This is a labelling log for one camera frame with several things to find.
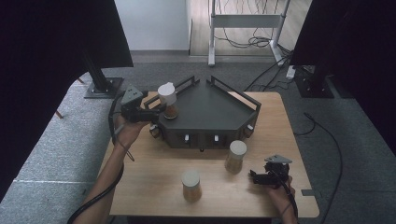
human arm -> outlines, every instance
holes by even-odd
[[[117,118],[116,129],[120,126],[122,126],[122,129],[117,136],[116,144],[105,167],[99,174],[83,204],[102,193],[116,180],[123,165],[127,149],[131,147],[142,128],[147,124],[147,122],[130,123],[122,116]],[[73,223],[105,223],[113,202],[114,191],[114,189],[111,190],[104,198],[81,213]]]
[[[288,185],[291,193],[295,194],[295,189],[291,187],[291,180],[292,177],[289,176],[286,184]],[[282,219],[283,224],[297,224],[298,220],[297,217],[294,215],[294,209],[291,205],[290,199],[288,194],[286,193],[285,189],[279,187],[275,189],[275,186],[264,186],[265,191],[267,192],[268,196],[270,197],[274,207],[276,208],[277,212]]]

black curtain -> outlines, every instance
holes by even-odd
[[[317,65],[330,50],[326,67],[396,154],[393,6],[392,0],[313,0],[290,64]]]
[[[0,15],[2,200],[68,88],[87,72],[82,51],[100,68],[133,63],[113,0],[9,1]]]

cup lid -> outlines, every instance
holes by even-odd
[[[167,96],[175,92],[175,87],[172,82],[168,82],[166,84],[161,85],[158,88],[158,93],[162,96]]]
[[[235,156],[244,156],[247,153],[247,145],[239,140],[235,140],[230,144],[230,150]]]
[[[195,187],[199,183],[199,173],[196,170],[188,170],[181,176],[181,182],[186,187]]]

metal rack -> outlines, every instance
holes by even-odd
[[[283,12],[280,15],[217,15],[216,0],[212,0],[212,14],[210,16],[212,26],[210,29],[208,55],[209,66],[215,66],[215,28],[276,28],[276,34],[274,39],[270,41],[270,46],[276,61],[279,62],[278,65],[282,65],[284,60],[281,60],[281,49],[277,45],[277,42],[286,19],[289,3],[290,0],[286,0]]]

gray floor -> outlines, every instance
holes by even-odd
[[[104,73],[124,77],[123,89],[133,83],[140,90],[155,91],[167,81],[213,75],[243,90],[274,62],[265,57],[251,58],[252,63],[244,62],[247,58],[218,57],[216,66],[209,68],[206,57],[133,58],[135,68],[104,69]],[[275,72],[270,70],[257,84],[266,84]],[[286,81],[285,74],[283,70],[276,80]],[[74,83],[59,106],[64,119],[53,117],[1,202],[1,223],[65,223],[92,186],[109,141],[106,116],[111,100],[83,99],[91,78],[86,74],[82,79],[86,84]],[[326,223],[394,223],[396,159],[358,103],[340,98],[336,91],[334,99],[305,99],[295,83],[279,85],[288,89],[269,91],[281,94],[292,129],[303,133],[311,128],[303,114],[308,112],[341,148],[344,172]],[[296,141],[320,209],[319,217],[301,218],[300,223],[319,223],[339,176],[337,147],[319,127],[296,136]],[[117,217],[115,223],[125,220]]]

